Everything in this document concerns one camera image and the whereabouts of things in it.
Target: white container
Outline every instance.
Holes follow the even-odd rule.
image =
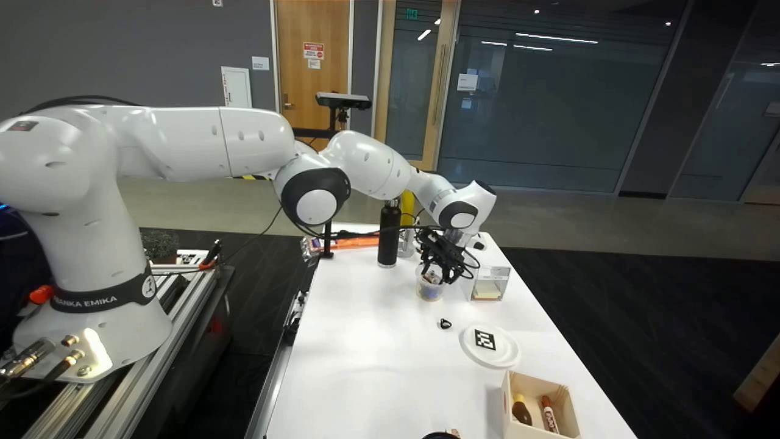
[[[475,274],[469,299],[501,299],[510,284],[510,267],[486,267]]]
[[[530,425],[522,425],[512,414],[513,396],[524,397],[530,414]],[[549,396],[552,402],[557,432],[542,428],[541,397]],[[560,439],[579,437],[577,414],[569,392],[560,382],[541,381],[534,375],[510,371],[503,379],[503,439]]]
[[[423,275],[416,275],[416,281],[419,281],[419,297],[421,299],[434,302],[441,297],[444,285],[428,284]]]

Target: wooden door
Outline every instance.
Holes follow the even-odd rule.
[[[280,112],[295,130],[326,130],[329,110],[313,95],[349,92],[349,0],[276,0],[272,7]]]

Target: ceiling light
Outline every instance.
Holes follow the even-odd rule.
[[[416,36],[416,41],[421,41],[423,36],[428,36],[430,35],[430,30],[423,30],[419,36]]]
[[[525,35],[516,32],[522,40],[542,40],[542,41],[569,41],[569,43],[600,43],[597,40],[572,40],[572,36],[560,36],[560,35]]]
[[[518,51],[552,51],[551,47],[525,47],[525,43],[512,43]]]
[[[507,41],[489,41],[489,40],[482,40],[482,47],[510,47]]]

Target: sign on wall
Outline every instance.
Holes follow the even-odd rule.
[[[301,58],[307,62],[307,69],[319,71],[319,65],[324,62],[324,43],[322,41],[305,41]]]

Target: wall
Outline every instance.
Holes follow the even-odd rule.
[[[142,104],[221,104],[220,65],[269,56],[267,0],[4,0],[0,119],[62,95]],[[251,74],[272,107],[272,76]]]
[[[354,0],[351,92],[372,99],[378,0]],[[369,135],[372,110],[354,110],[351,130]]]

